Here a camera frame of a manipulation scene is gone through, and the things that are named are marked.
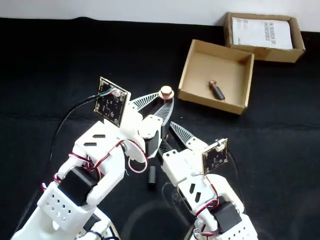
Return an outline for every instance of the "white wire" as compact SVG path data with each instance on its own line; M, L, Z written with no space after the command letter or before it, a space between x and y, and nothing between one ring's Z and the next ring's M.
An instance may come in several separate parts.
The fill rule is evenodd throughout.
M143 173L143 172L147 169L147 166L148 166L147 159L144 159L144 168L143 168L142 170L140 170L140 171L135 170L135 169L131 166L130 161L131 161L131 159L130 159L130 157L128 157L128 167L131 169L132 172L134 172L134 173L136 173L136 174L141 174L141 173Z

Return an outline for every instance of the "mounting hole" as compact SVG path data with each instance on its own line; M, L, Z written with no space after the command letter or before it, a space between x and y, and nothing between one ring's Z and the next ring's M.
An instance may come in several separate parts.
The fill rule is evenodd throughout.
M53 229L56 230L56 231L60 228L59 224L56 223L55 221L52 221L52 227L53 227Z
M92 136L94 139L105 139L106 135L105 134L95 134Z
M96 147L97 143L96 142L85 142L83 144L83 146L85 146L85 147Z

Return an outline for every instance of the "cardboard box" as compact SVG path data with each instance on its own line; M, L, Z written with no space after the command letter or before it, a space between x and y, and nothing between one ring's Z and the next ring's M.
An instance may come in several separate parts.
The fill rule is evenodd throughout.
M242 114L248 106L254 55L204 41L192 40L178 89L178 98ZM214 80L225 96L214 97Z
M242 19L267 19L287 21L290 25L293 49L277 49L269 47L233 44L232 17ZM295 63L298 60L298 58L300 58L306 51L304 41L302 39L301 32L298 26L298 21L296 18L290 16L228 12L224 22L224 38L225 45L228 48L253 53L255 60Z

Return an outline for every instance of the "white robotic arm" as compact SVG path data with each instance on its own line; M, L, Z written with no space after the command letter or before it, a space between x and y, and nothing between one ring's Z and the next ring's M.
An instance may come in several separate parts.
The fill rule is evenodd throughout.
M208 173L227 162L227 139L207 145L180 125L171 122L170 126L187 149L178 152L162 141L159 153L163 171L196 216L188 239L257 240L244 205L227 180Z
M101 82L100 89L109 84L115 86L104 78L101 78ZM75 141L69 159L58 170L58 181L49 184L38 200L36 210L12 239L117 239L113 237L110 229L110 219L97 208L97 205L123 179L126 156L129 167L139 173L147 168L148 159L153 158L158 149L163 159L163 171L178 188L190 212L196 216L195 229L190 239L257 239L250 219L243 214L243 204L226 179L215 174L204 174L207 169L203 168L203 154L211 154L211 149L218 152L225 150L227 139L221 139L208 146L183 129L183 134L178 134L178 137L188 149L178 152L165 146L164 151L162 144L166 142L161 140L166 135L174 100L166 100L158 111L143 118L139 111L157 100L159 94L152 93L129 102L130 93L126 92L126 98L122 93L124 91L116 92L115 98L112 98L117 103L119 99L123 100L125 109L121 116L119 115L121 124L120 118L115 116L119 106L110 105L110 99L104 99L104 104L108 104L106 106L110 108L111 113L107 116L112 119L107 118L104 123L98 121ZM106 114L105 106L102 107L100 102L97 102L95 109L100 112L103 110L102 113ZM181 130L175 123L172 123L171 127L174 130L176 128L176 131ZM133 169L130 164L133 160L144 164L143 169ZM103 177L94 179L88 172L93 170L102 173ZM217 217L223 212L215 210L224 206L229 211L232 208L230 204L239 218L236 215L237 223L232 227L228 225L228 230L225 231L226 227L222 226L220 216ZM236 222L233 216L229 217L227 222Z

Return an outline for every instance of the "black cloth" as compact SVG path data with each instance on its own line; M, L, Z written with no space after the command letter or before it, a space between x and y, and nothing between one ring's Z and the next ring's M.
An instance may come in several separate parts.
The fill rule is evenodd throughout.
M9 238L40 187L60 118L97 92L100 76L131 91L132 99L163 85L177 90L192 39L224 44L217 26L88 18L0 19L0 26L1 239ZM297 63L254 63L243 115L178 99L172 114L207 143L228 138L260 240L320 235L320 34L302 36L306 53ZM44 181L51 181L75 140L100 119L91 103L66 121ZM154 164L155 191L148 191L147 173L129 171L100 204L123 240L183 239L192 222ZM217 173L239 193L231 163Z

